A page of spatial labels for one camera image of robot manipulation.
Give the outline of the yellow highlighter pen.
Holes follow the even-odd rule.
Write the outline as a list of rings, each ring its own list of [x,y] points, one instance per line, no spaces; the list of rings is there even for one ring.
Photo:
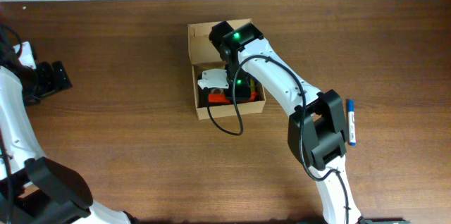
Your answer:
[[[256,90],[256,88],[255,88],[255,81],[253,80],[253,79],[251,79],[250,81],[249,81],[249,86],[250,86],[250,88],[251,88],[251,92],[255,92]]]

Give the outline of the red utility knife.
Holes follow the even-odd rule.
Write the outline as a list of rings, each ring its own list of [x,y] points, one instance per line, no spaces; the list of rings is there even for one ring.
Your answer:
[[[258,92],[252,92],[251,98],[249,100],[239,100],[236,99],[237,103],[248,103],[257,101],[259,99]],[[233,101],[231,99],[227,99],[225,94],[208,94],[208,101],[210,104],[220,104],[220,105],[228,105],[232,104]]]

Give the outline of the cardboard box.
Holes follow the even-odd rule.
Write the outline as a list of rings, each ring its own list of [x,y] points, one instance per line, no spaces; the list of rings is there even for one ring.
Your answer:
[[[234,28],[239,28],[247,23],[253,23],[251,18],[239,20],[227,20],[227,22]],[[194,90],[194,102],[199,120],[209,119],[208,111],[205,104],[205,93],[199,88],[197,81],[203,71],[214,68],[225,69],[225,62],[220,58],[219,52],[214,48],[209,41],[209,33],[217,22],[210,23],[193,23],[187,25],[188,33],[188,56],[191,62],[192,69],[192,83]],[[259,94],[258,100],[238,104],[240,115],[262,113],[266,104],[265,89],[258,84],[256,91]],[[210,104],[211,114],[214,118],[223,118],[228,116],[236,116],[233,104],[214,106]]]

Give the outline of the blue white marker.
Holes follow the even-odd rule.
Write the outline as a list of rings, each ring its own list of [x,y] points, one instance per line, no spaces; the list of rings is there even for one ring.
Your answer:
[[[348,128],[350,134],[349,144],[355,146],[357,144],[356,140],[356,129],[355,129],[355,119],[354,119],[354,101],[347,101],[347,114],[348,114]]]

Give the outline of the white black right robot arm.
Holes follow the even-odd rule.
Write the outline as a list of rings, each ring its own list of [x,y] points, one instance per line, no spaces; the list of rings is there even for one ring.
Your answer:
[[[315,181],[326,223],[360,223],[345,169],[349,141],[342,99],[309,84],[274,51],[253,24],[234,28],[222,21],[212,26],[209,41],[225,68],[203,72],[203,92],[221,89],[232,105],[249,101],[251,81],[264,87],[289,118],[288,145],[306,174]]]

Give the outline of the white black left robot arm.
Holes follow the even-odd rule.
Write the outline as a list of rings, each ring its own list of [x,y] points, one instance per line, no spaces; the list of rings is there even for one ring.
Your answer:
[[[72,87],[61,61],[37,62],[29,42],[1,26],[1,222],[137,223],[93,199],[75,170],[41,148],[26,108]]]

